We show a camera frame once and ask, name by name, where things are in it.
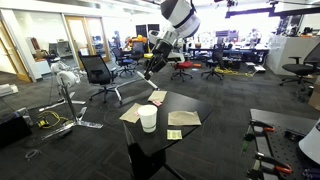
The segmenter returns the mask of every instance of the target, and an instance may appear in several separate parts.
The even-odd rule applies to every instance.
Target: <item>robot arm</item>
[[[165,0],[161,3],[161,13],[170,22],[161,32],[149,31],[149,40],[155,44],[152,58],[146,62],[144,78],[149,80],[153,73],[160,71],[169,61],[183,62],[180,53],[172,52],[179,38],[193,36],[200,19],[195,9],[186,0]]]

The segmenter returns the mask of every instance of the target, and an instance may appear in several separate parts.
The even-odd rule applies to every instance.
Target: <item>door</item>
[[[7,72],[15,73],[22,81],[32,82],[2,21],[0,21],[0,51],[2,61],[8,62],[8,64],[2,64],[7,66],[5,67],[8,69]]]
[[[105,62],[109,61],[101,19],[66,16],[66,21],[81,69],[79,55],[100,54]]]

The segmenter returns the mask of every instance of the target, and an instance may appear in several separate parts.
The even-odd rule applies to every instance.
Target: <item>red office chair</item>
[[[185,81],[185,79],[184,79],[183,76],[190,76],[190,79],[193,78],[193,76],[192,76],[191,74],[188,74],[188,73],[185,73],[185,72],[184,72],[185,69],[189,69],[189,68],[192,67],[192,62],[190,62],[190,61],[185,61],[185,62],[183,62],[183,63],[177,63],[177,64],[174,64],[174,65],[172,65],[172,66],[173,66],[173,68],[174,68],[175,70],[178,69],[179,72],[174,72],[174,73],[172,73],[171,80],[173,80],[173,77],[178,76],[178,75],[181,77],[181,79],[182,79],[183,82]]]

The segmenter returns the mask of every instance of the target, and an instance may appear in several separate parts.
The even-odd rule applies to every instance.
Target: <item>gray carpet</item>
[[[209,80],[201,78],[200,73],[205,70],[208,69],[191,71],[194,78],[186,78],[182,82],[179,77],[170,80],[173,68],[167,65],[152,77],[152,81],[163,90],[206,101],[214,107],[213,113],[202,126],[167,150],[168,164],[186,179],[245,179],[246,170],[253,165],[255,151],[252,143],[247,155],[240,156],[242,137],[248,127],[251,108],[319,118],[319,111],[291,95],[290,92],[298,90],[297,84],[280,87],[280,77],[270,70],[265,74],[255,74],[254,77],[225,76],[223,81],[216,77]],[[137,75],[118,77],[117,82],[134,78],[138,78]],[[51,77],[39,83],[27,84],[18,81],[13,75],[1,73],[0,84],[4,83],[16,84],[19,88],[19,93],[3,98],[13,109],[38,107],[59,98],[55,79],[49,98]],[[117,98],[115,94],[109,94],[106,104],[102,103],[102,95],[88,101],[98,88],[90,86],[86,78],[82,78],[82,83],[70,91],[76,92],[73,99],[87,101],[88,110],[83,120],[103,123],[102,129],[75,127],[72,134],[62,140],[35,145],[26,138],[11,144],[0,150],[1,179],[130,179],[131,168],[123,125],[118,120],[121,114],[113,105]],[[125,98],[147,89],[150,86],[140,81],[121,89],[121,93]],[[0,106],[1,114],[10,112],[3,102],[0,102]],[[75,105],[77,111],[82,107]],[[53,110],[59,115],[70,117],[68,108],[64,106]],[[36,119],[37,109],[30,110],[30,113]],[[47,132],[38,128],[32,130],[32,137]],[[28,162],[24,156],[32,145],[43,154]],[[175,178],[161,169],[152,179]]]

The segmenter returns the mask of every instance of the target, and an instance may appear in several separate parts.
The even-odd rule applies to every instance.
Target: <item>white cup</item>
[[[156,130],[158,108],[154,105],[144,105],[138,109],[142,129],[146,133]]]

